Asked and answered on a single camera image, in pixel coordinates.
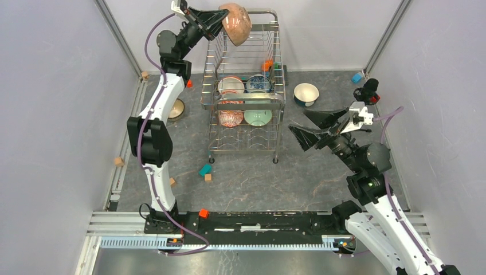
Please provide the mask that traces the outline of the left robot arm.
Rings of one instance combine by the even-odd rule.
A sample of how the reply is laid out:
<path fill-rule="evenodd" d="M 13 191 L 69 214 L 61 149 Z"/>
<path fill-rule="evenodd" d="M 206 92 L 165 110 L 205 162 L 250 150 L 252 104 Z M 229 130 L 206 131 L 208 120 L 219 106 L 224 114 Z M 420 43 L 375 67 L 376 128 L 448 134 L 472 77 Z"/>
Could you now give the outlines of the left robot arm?
<path fill-rule="evenodd" d="M 179 229 L 180 218 L 168 175 L 173 141 L 166 123 L 191 77 L 191 62 L 185 57 L 202 38 L 211 41 L 218 36 L 229 11 L 200 11 L 180 4 L 165 19 L 176 15 L 183 18 L 179 33 L 162 30 L 155 40 L 160 57 L 155 66 L 161 72 L 157 90 L 141 113 L 127 120 L 130 149 L 146 174 L 151 192 L 146 222 L 169 234 Z"/>

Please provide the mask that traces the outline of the teal and white bowl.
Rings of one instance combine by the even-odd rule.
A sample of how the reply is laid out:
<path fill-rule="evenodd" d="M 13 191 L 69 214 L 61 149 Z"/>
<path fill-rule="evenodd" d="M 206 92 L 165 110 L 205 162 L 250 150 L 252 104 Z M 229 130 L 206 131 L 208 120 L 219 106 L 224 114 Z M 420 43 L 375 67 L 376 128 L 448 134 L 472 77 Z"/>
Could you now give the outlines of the teal and white bowl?
<path fill-rule="evenodd" d="M 293 90 L 294 102 L 302 107 L 310 107 L 314 105 L 319 96 L 320 93 L 317 87 L 310 83 L 298 84 Z"/>

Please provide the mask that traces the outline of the black patterned bowl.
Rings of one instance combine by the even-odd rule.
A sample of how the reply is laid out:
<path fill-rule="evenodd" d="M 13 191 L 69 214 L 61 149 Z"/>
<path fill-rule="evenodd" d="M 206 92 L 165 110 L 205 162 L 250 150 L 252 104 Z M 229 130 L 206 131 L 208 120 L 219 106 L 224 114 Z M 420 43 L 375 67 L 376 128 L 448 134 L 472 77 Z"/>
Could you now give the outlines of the black patterned bowl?
<path fill-rule="evenodd" d="M 172 106 L 172 109 L 168 116 L 168 121 L 177 121 L 182 118 L 185 113 L 185 103 L 181 99 L 176 99 L 175 103 Z"/>

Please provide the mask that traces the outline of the pink speckled bowl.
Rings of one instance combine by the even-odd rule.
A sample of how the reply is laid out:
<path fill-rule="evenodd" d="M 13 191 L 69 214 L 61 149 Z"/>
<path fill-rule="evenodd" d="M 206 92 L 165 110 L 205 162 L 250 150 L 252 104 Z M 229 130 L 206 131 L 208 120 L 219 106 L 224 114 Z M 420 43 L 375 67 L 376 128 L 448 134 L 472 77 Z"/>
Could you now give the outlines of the pink speckled bowl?
<path fill-rule="evenodd" d="M 218 9 L 229 11 L 222 21 L 222 25 L 232 44 L 234 46 L 242 45 L 249 38 L 253 26 L 248 11 L 236 3 L 225 3 Z"/>

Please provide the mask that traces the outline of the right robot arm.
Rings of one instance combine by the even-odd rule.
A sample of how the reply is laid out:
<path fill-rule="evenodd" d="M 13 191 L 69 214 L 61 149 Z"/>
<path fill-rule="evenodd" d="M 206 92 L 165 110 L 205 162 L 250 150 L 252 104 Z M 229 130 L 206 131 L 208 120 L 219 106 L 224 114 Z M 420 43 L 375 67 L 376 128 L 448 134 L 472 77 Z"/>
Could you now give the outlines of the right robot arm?
<path fill-rule="evenodd" d="M 393 114 L 376 117 L 362 102 L 336 111 L 306 110 L 314 127 L 289 125 L 300 147 L 329 148 L 351 171 L 346 181 L 352 200 L 332 209 L 331 227 L 357 237 L 390 274 L 458 274 L 439 259 L 420 237 L 389 184 L 390 149 L 384 142 L 356 144 L 353 131 Z"/>

